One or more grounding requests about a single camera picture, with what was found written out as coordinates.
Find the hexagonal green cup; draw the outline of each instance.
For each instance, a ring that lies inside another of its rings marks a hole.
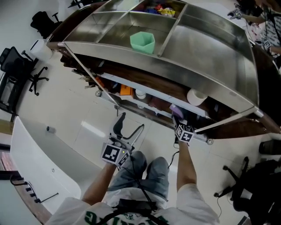
[[[139,32],[130,36],[133,49],[152,54],[155,47],[155,39],[152,33]]]

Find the black office chair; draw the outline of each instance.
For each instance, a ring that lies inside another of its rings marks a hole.
[[[15,84],[18,81],[23,81],[24,79],[30,80],[32,83],[29,91],[33,92],[32,88],[34,87],[34,93],[37,96],[39,95],[39,93],[36,91],[37,82],[39,80],[49,80],[46,77],[39,78],[43,70],[48,69],[47,67],[43,67],[38,74],[32,76],[30,73],[35,65],[34,61],[30,57],[29,59],[22,57],[15,47],[4,49],[0,56],[0,64],[0,69],[9,74],[9,81],[11,83]]]
[[[223,170],[228,171],[236,181],[232,187],[227,187],[221,194],[214,196],[220,198],[232,192],[233,208],[236,211],[248,213],[252,225],[263,225],[268,222],[272,225],[281,224],[281,172],[274,170],[281,166],[275,160],[269,160],[256,164],[247,171],[249,159],[246,157],[245,166],[240,178],[238,178],[227,166]],[[250,196],[241,197],[247,190]]]
[[[41,34],[43,39],[46,39],[62,23],[58,20],[57,14],[58,13],[55,13],[53,15],[57,20],[57,22],[54,23],[45,11],[39,11],[32,17],[30,26],[37,29],[37,32]]]

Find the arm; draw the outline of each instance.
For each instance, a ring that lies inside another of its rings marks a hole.
[[[177,170],[177,191],[185,184],[196,184],[196,172],[189,154],[188,145],[185,142],[179,142],[180,153]]]
[[[253,22],[253,23],[257,23],[257,24],[261,24],[261,23],[265,22],[265,20],[262,16],[256,17],[256,16],[242,15],[242,18],[244,18],[245,20],[247,20],[249,22]]]
[[[281,47],[271,46],[270,51],[274,52],[274,53],[277,53],[277,54],[281,54]]]
[[[89,203],[90,205],[101,202],[107,192],[115,169],[115,165],[107,163],[91,186],[86,190],[82,201]]]

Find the orange box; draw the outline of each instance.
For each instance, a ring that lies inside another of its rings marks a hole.
[[[122,100],[132,99],[133,98],[133,89],[129,86],[121,84],[120,98]]]

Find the green print on shirt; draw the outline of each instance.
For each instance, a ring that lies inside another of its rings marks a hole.
[[[168,221],[163,216],[159,216],[158,219],[160,219],[163,222],[168,224]],[[93,213],[93,212],[87,211],[84,220],[89,225],[95,225],[95,224],[97,224],[97,215],[95,213]],[[121,220],[121,223],[118,223],[119,220],[120,219],[118,217],[114,217],[112,225],[134,225],[132,223],[128,224],[128,223],[126,223],[126,222],[124,222],[122,220]],[[140,223],[138,225],[155,225],[155,223],[152,222],[151,220],[146,220],[145,223],[142,222],[142,223]]]

